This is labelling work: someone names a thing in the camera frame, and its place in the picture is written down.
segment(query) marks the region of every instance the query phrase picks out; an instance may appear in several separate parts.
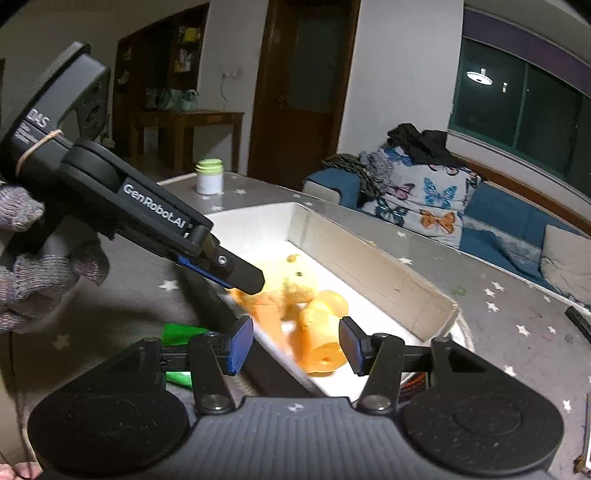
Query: door frame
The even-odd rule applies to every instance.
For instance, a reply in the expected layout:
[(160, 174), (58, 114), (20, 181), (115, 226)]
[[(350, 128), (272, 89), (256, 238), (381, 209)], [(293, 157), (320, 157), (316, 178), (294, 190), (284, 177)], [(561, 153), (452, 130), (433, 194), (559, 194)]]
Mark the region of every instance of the door frame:
[[(267, 8), (267, 17), (265, 19), (265, 30), (263, 32), (261, 57), (259, 60), (259, 69), (256, 77), (256, 91), (254, 108), (252, 112), (252, 127), (251, 127), (251, 141), (248, 151), (248, 168), (247, 175), (250, 177), (256, 173), (260, 166), (255, 165), (256, 151), (258, 146), (265, 143), (265, 132), (261, 130), (262, 119), (264, 112), (264, 97), (265, 87), (268, 83), (267, 72), (270, 52), (272, 48), (272, 36), (275, 31), (275, 22), (277, 20), (277, 9), (280, 1), (284, 0), (269, 0)], [(361, 0), (348, 0), (350, 3), (350, 16), (348, 25), (348, 34), (343, 53), (343, 70), (339, 86), (337, 88), (337, 101), (333, 117), (333, 125), (330, 133), (330, 141), (327, 155), (337, 153), (339, 146), (340, 129), (343, 124), (343, 114), (345, 113), (345, 102), (347, 99), (347, 91), (349, 88), (349, 78), (351, 75), (351, 64), (353, 62), (353, 51), (355, 48), (355, 38), (357, 36), (357, 26), (359, 22), (359, 10), (361, 8)], [(232, 166), (233, 171), (237, 171), (238, 166)]]
[(2, 121), (2, 81), (4, 79), (4, 65), (6, 59), (0, 59), (0, 122)]

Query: green lid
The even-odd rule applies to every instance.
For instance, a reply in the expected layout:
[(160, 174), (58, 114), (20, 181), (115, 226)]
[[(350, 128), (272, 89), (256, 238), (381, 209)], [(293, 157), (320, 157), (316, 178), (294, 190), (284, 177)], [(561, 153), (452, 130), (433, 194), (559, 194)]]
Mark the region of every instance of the green lid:
[(195, 172), (205, 175), (217, 175), (223, 173), (223, 162), (219, 158), (206, 158), (197, 162)]

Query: rubber band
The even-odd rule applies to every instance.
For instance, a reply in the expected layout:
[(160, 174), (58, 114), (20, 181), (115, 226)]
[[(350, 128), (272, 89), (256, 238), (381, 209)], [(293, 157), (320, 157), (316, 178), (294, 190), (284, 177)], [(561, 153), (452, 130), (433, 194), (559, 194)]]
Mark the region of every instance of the rubber band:
[(28, 159), (36, 149), (42, 147), (47, 142), (49, 142), (49, 140), (53, 140), (55, 137), (57, 137), (58, 135), (61, 135), (62, 133), (63, 132), (61, 130), (52, 130), (45, 137), (40, 139), (37, 143), (30, 146), (30, 148), (25, 153), (23, 153), (21, 155), (21, 158), (19, 158), (17, 161), (17, 166), (14, 169), (14, 173), (17, 175), (17, 177), (21, 173), (22, 165), (25, 163), (25, 160)]

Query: table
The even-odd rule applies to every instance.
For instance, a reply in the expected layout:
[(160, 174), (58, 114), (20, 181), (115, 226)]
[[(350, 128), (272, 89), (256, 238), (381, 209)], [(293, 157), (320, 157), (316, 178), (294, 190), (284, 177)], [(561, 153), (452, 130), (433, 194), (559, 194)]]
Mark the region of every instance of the table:
[(183, 173), (183, 167), (193, 157), (193, 130), (209, 125), (232, 125), (232, 171), (238, 171), (240, 140), (242, 135), (242, 112), (195, 110), (172, 112), (160, 110), (137, 110), (130, 114), (131, 164), (142, 169), (139, 156), (144, 153), (144, 129), (159, 127), (174, 132), (174, 173)]
[[(573, 478), (572, 461), (583, 449), (591, 346), (565, 317), (565, 300), (453, 248), (302, 193), (226, 173), (225, 194), (206, 197), (195, 192), (194, 182), (185, 177), (165, 188), (205, 215), (298, 202), (393, 257), (411, 260), (411, 268), (456, 299), (476, 353), (556, 405), (565, 437), (550, 472), (561, 480)], [(126, 346), (160, 336), (164, 323), (199, 325), (215, 314), (196, 314), (195, 295), (184, 292), (182, 284), (180, 289), (165, 288), (165, 280), (177, 278), (172, 262), (121, 237), (103, 239), (103, 248), (111, 273), (102, 286), (81, 281), (51, 316), (30, 332), (15, 335), (14, 364), (27, 410)]]

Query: hand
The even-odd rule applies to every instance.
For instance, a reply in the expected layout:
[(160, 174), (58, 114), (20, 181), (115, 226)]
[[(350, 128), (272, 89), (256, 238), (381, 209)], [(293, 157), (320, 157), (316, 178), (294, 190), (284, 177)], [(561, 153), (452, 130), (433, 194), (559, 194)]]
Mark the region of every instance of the hand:
[(37, 478), (43, 473), (38, 463), (30, 463), (31, 476), (29, 477), (29, 466), (27, 463), (17, 463), (13, 470), (10, 465), (0, 463), (0, 480), (15, 480), (15, 478)]
[[(43, 213), (44, 205), (23, 187), (0, 187), (0, 230), (9, 235), (26, 231)], [(80, 276), (100, 285), (108, 272), (109, 261), (96, 234), (67, 218), (37, 255), (20, 255), (12, 271), (0, 266), (0, 331), (20, 329), (46, 316)]]

